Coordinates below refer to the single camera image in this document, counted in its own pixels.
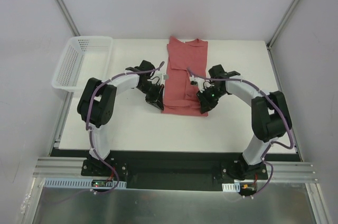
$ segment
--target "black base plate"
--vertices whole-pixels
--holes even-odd
[[[125,159],[112,157],[105,159],[113,166],[121,181],[127,182],[129,189],[222,191],[223,183],[233,183],[226,173],[226,167],[234,160],[162,160]],[[253,180],[255,173],[259,180],[268,179],[265,166],[247,175]],[[88,156],[83,162],[83,176],[110,177],[111,170],[99,160]]]

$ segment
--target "plastic basket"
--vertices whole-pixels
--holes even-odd
[[[89,78],[106,80],[112,53],[112,38],[107,36],[76,36],[68,40],[52,86],[68,92],[84,90]]]

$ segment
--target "metal frame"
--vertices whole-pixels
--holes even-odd
[[[81,176],[85,158],[76,157],[41,157],[33,173],[35,178],[92,178]],[[318,176],[309,162],[271,162],[274,176],[271,183],[308,183],[317,184]]]
[[[278,24],[277,29],[275,30],[273,37],[271,38],[271,40],[268,42],[268,49],[270,50],[271,47],[274,45],[274,43],[276,42],[277,38],[279,37],[281,31],[283,30],[283,28],[285,27],[286,23],[288,22],[288,20],[290,19],[292,13],[295,11],[297,5],[299,4],[301,0],[292,0],[291,4],[289,5],[289,8],[286,10],[285,14],[283,15],[283,17],[281,18],[280,23]]]
[[[71,14],[69,13],[63,0],[55,0],[58,7],[61,10],[72,34],[74,36],[80,36],[79,30],[75,25]],[[271,47],[278,39],[280,33],[291,17],[293,11],[297,7],[301,0],[293,0],[280,21],[273,37],[268,42],[267,50],[270,55],[271,65],[273,67],[278,88],[282,89],[280,84],[278,71],[273,62],[273,56],[271,55]],[[69,107],[72,100],[72,94],[68,93],[65,97],[63,107],[59,115],[59,122],[53,135],[54,142],[51,146],[50,154],[54,147],[58,147],[64,124],[67,118]],[[82,162],[85,158],[78,157],[41,157],[39,158],[35,171],[33,173],[33,184],[30,190],[30,199],[26,202],[26,211],[21,219],[21,223],[31,223],[33,221],[40,195],[42,192],[45,177],[49,178],[83,178],[81,176]],[[306,162],[272,162],[275,171],[272,183],[306,183],[310,202],[313,208],[313,212],[317,223],[332,223],[328,215],[327,207],[323,201],[320,185],[318,184],[317,173],[315,172],[313,165]]]
[[[278,73],[278,69],[276,67],[276,64],[274,62],[274,56],[273,56],[273,51],[272,49],[270,49],[268,46],[267,46],[267,50],[268,50],[268,54],[269,54],[269,57],[270,57],[270,62],[271,62],[271,66],[273,68],[273,72],[274,72],[274,75],[275,75],[275,79],[276,79],[276,82],[277,82],[277,87],[280,91],[284,92],[283,90],[283,86],[281,84],[281,80],[280,80],[280,77],[279,77],[279,73]],[[298,144],[298,141],[297,141],[297,129],[295,129],[294,127],[291,129],[291,134],[292,134],[292,137],[294,138],[294,141],[295,141],[295,145],[296,145],[296,153],[299,155],[299,158],[301,158],[301,160],[303,160],[302,158],[302,151],[301,151],[301,148],[299,147],[299,144]]]
[[[307,183],[306,189],[317,224],[333,224],[319,184]]]

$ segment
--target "folded shirt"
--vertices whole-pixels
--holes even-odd
[[[197,86],[190,84],[187,67],[199,75],[205,76],[208,42],[196,39],[181,42],[170,37],[168,49],[167,74],[164,89],[164,111],[167,114],[207,116],[201,114],[200,102],[196,96]]]

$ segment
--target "white wall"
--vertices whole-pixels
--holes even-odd
[[[338,223],[338,0],[302,0],[273,58],[301,153],[314,162]]]
[[[292,0],[64,0],[82,35],[269,41]]]
[[[54,0],[0,0],[0,223],[14,223],[63,93],[51,78],[70,30]]]

